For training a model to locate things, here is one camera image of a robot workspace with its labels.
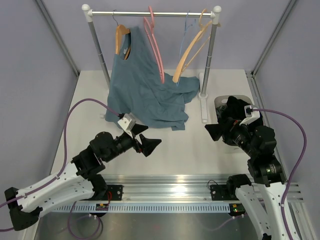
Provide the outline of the white metal clothes rack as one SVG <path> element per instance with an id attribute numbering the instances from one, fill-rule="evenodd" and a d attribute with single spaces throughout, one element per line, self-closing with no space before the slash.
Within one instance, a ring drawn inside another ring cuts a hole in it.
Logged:
<path id="1" fill-rule="evenodd" d="M 96 29 L 93 22 L 94 16 L 112 16 L 113 11 L 94 11 L 91 9 L 91 7 L 88 4 L 83 4 L 81 7 L 84 16 L 86 18 L 86 22 L 88 23 L 90 33 L 95 45 L 95 49 L 97 51 L 97 55 L 99 58 L 99 63 L 101 65 L 104 78 L 106 80 L 107 85 L 110 85 L 110 75 L 108 73 L 108 69 L 105 63 L 105 59 L 102 53 L 102 49 L 99 43 L 99 39 L 96 33 Z M 202 12 L 190 12 L 189 17 L 193 18 L 199 18 L 198 20 L 198 26 L 200 28 L 199 32 L 196 34 L 194 39 L 191 41 L 189 46 L 187 47 L 186 51 L 184 52 L 184 55 L 181 60 L 179 60 L 179 63 L 176 67 L 176 70 L 173 75 L 173 82 L 178 83 L 180 80 L 180 77 L 182 73 L 188 68 L 188 66 L 191 64 L 194 56 L 189 60 L 188 63 L 186 63 L 187 57 L 192 50 L 193 46 L 202 39 L 204 34 L 207 32 L 207 29 L 211 27 L 210 29 L 210 36 L 205 42 L 202 44 L 202 46 L 197 50 L 195 56 L 201 51 L 201 49 L 208 44 L 208 53 L 206 57 L 206 63 L 204 72 L 199 73 L 199 80 L 200 80 L 200 89 L 198 94 L 198 99 L 200 102 L 200 113 L 201 113 L 201 122 L 207 123 L 209 120 L 209 113 L 208 113 L 208 107 L 207 107 L 207 85 L 209 81 L 209 75 L 210 75 L 210 69 L 211 69 L 211 61 L 213 56 L 213 49 L 214 49 L 214 43 L 216 38 L 216 32 L 217 28 L 220 27 L 220 14 L 221 14 L 222 8 L 217 5 L 215 6 L 211 12 L 207 12 L 206 9 L 204 9 Z M 154 17 L 186 17 L 187 12 L 154 12 Z M 151 21 L 150 12 L 148 11 L 115 11 L 114 16 L 125 16 L 125 17 L 146 17 L 149 21 Z"/>

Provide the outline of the blue-grey t shirt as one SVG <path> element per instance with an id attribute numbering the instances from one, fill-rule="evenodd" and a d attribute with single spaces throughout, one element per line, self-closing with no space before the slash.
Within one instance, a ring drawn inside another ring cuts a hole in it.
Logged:
<path id="1" fill-rule="evenodd" d="M 127 47 L 131 48 L 127 59 L 123 52 L 114 55 L 107 105 L 119 114 L 133 114 L 148 127 L 183 131 L 189 118 L 185 105 L 197 96 L 200 80 L 181 77 L 174 83 L 166 73 L 161 82 L 158 65 L 137 26 L 125 35 L 121 51 Z"/>

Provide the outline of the white laundry basket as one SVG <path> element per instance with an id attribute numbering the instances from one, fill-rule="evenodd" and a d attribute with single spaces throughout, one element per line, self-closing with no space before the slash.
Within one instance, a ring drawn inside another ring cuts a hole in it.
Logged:
<path id="1" fill-rule="evenodd" d="M 214 108 L 215 108 L 217 120 L 221 118 L 222 110 L 224 110 L 227 107 L 227 101 L 229 96 L 230 95 L 221 95 L 221 96 L 217 96 L 214 99 Z M 247 105 L 254 104 L 252 99 L 246 95 L 234 95 L 234 97 L 237 98 L 238 100 L 245 101 Z M 237 154 L 242 152 L 242 150 L 238 146 L 225 144 L 222 138 L 219 139 L 219 141 L 217 142 L 217 145 L 219 148 L 221 148 L 222 152 L 225 154 Z"/>

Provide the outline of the brown wooden hanger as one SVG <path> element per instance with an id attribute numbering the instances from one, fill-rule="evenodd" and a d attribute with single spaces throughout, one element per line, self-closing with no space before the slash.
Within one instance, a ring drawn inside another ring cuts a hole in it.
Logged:
<path id="1" fill-rule="evenodd" d="M 118 21 L 114 17 L 116 9 L 112 13 L 112 18 L 116 22 L 116 31 L 115 31 L 115 54 L 119 55 L 121 46 L 122 46 L 122 39 L 125 35 L 131 33 L 130 29 L 125 27 L 123 24 L 119 24 Z"/>

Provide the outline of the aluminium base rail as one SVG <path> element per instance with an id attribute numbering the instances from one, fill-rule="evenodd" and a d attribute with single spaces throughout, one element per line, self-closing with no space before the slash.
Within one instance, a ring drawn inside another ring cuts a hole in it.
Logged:
<path id="1" fill-rule="evenodd" d="M 104 174 L 108 184 L 122 185 L 122 202 L 210 202 L 209 186 L 225 184 L 228 174 L 115 175 Z"/>

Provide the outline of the black garment in basket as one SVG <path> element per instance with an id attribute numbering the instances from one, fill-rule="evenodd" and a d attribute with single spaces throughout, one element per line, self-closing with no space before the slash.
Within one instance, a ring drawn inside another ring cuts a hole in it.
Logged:
<path id="1" fill-rule="evenodd" d="M 217 131 L 221 132 L 224 129 L 229 118 L 233 120 L 243 121 L 246 118 L 245 106 L 250 104 L 242 99 L 238 99 L 234 96 L 229 96 L 225 105 L 216 108 Z"/>

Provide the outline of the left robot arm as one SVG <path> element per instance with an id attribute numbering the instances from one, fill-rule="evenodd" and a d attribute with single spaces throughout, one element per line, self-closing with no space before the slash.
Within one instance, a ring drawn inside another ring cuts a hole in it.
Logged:
<path id="1" fill-rule="evenodd" d="M 130 149 L 148 157 L 162 142 L 161 139 L 146 138 L 142 133 L 147 129 L 147 126 L 137 124 L 133 133 L 124 131 L 117 137 L 100 132 L 62 170 L 29 187 L 5 190 L 5 205 L 9 209 L 12 230 L 27 229 L 63 205 L 103 199 L 108 185 L 100 172 L 106 168 L 106 163 Z"/>

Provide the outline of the pink plastic hanger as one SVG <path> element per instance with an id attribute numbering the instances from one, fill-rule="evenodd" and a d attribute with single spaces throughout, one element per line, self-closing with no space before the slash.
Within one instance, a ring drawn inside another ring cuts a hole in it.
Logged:
<path id="1" fill-rule="evenodd" d="M 159 46 L 154 34 L 155 17 L 154 17 L 154 13 L 151 6 L 148 6 L 148 10 L 150 13 L 151 21 L 149 21 L 145 16 L 143 17 L 144 31 L 147 35 L 147 38 L 149 40 L 149 43 L 151 45 L 151 48 L 155 57 L 155 61 L 159 71 L 160 81 L 162 84 L 164 84 L 165 83 L 164 66 L 163 66 L 163 61 L 162 61 L 161 53 L 159 50 Z"/>

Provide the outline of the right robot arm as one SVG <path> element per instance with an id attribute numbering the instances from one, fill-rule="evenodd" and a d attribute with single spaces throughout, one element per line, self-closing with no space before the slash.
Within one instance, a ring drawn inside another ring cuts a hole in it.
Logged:
<path id="1" fill-rule="evenodd" d="M 246 174 L 228 177 L 226 193 L 238 199 L 251 220 L 260 240 L 298 240 L 296 229 L 287 201 L 287 187 L 282 165 L 274 155 L 277 145 L 275 132 L 265 125 L 253 131 L 243 121 L 228 119 L 224 124 L 207 124 L 213 141 L 223 139 L 232 143 L 248 156 Z"/>

